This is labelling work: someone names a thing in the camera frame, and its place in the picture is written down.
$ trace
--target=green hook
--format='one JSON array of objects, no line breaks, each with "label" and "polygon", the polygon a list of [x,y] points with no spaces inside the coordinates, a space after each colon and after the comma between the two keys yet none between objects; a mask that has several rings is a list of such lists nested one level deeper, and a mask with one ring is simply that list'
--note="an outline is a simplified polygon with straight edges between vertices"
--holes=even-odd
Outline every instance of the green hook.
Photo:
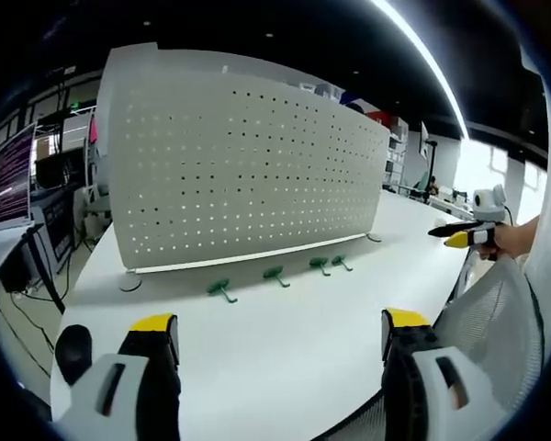
[{"label": "green hook", "polygon": [[223,278],[222,280],[219,280],[218,282],[214,282],[212,285],[210,285],[207,288],[206,292],[209,294],[209,296],[214,296],[218,292],[221,292],[228,303],[236,303],[237,301],[239,301],[239,299],[231,299],[225,289],[230,282],[231,281],[228,280],[227,278]]},{"label": "green hook", "polygon": [[312,259],[310,259],[310,266],[313,268],[320,268],[322,274],[328,277],[330,276],[330,274],[324,270],[324,266],[327,264],[328,261],[328,257],[313,257]]},{"label": "green hook", "polygon": [[344,256],[344,255],[336,255],[336,256],[331,260],[331,263],[332,263],[333,266],[343,265],[347,271],[353,271],[352,268],[350,268],[349,266],[347,266],[347,265],[345,264],[345,256]]},{"label": "green hook", "polygon": [[279,275],[282,274],[282,271],[284,271],[283,266],[274,266],[273,268],[266,269],[264,271],[264,278],[275,278],[283,288],[288,288],[290,284],[284,283],[279,277]]}]

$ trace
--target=black ceiling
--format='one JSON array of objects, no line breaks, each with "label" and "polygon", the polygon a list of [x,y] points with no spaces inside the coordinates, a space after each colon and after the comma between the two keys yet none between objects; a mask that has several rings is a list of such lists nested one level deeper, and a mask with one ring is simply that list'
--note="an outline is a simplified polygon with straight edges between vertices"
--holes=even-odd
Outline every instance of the black ceiling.
[{"label": "black ceiling", "polygon": [[[518,43],[500,22],[476,1],[391,3],[442,67],[466,120],[547,149],[540,79],[524,70]],[[1,22],[0,117],[16,107],[23,91],[32,96],[59,81],[63,67],[101,69],[110,48],[157,41],[161,49],[225,51],[278,62],[346,88],[410,124],[424,119],[430,132],[458,136],[432,72],[368,0],[57,5],[25,4],[26,10],[9,12]],[[481,130],[473,133],[482,136]]]}]

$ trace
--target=white pegboard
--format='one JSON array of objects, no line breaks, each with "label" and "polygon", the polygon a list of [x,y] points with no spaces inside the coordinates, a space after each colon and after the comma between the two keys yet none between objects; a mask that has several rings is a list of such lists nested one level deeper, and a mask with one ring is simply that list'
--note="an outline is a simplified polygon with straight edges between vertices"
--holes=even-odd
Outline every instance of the white pegboard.
[{"label": "white pegboard", "polygon": [[115,85],[110,196],[127,268],[371,230],[389,131],[296,87],[151,71]]}]

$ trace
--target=monitor screen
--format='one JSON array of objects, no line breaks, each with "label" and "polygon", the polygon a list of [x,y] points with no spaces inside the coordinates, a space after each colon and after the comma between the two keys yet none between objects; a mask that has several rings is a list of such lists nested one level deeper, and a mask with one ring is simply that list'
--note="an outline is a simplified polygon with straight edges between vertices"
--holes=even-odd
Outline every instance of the monitor screen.
[{"label": "monitor screen", "polygon": [[84,176],[84,148],[55,153],[35,163],[35,179],[42,188],[76,184],[86,185]]},{"label": "monitor screen", "polygon": [[0,148],[0,224],[17,226],[30,219],[30,151],[35,125],[28,126]]}]

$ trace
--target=person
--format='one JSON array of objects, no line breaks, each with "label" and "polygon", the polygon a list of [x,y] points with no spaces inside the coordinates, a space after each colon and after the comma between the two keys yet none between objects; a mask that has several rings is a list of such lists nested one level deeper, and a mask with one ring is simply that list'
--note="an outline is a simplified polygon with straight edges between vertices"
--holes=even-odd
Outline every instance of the person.
[{"label": "person", "polygon": [[524,225],[497,225],[494,231],[496,246],[481,245],[478,249],[479,258],[486,260],[491,254],[500,256],[507,254],[513,259],[522,254],[528,254],[533,247],[539,216]]},{"label": "person", "polygon": [[431,176],[429,185],[426,187],[426,191],[429,195],[437,196],[439,194],[439,186],[437,186],[436,182],[436,177]]}]

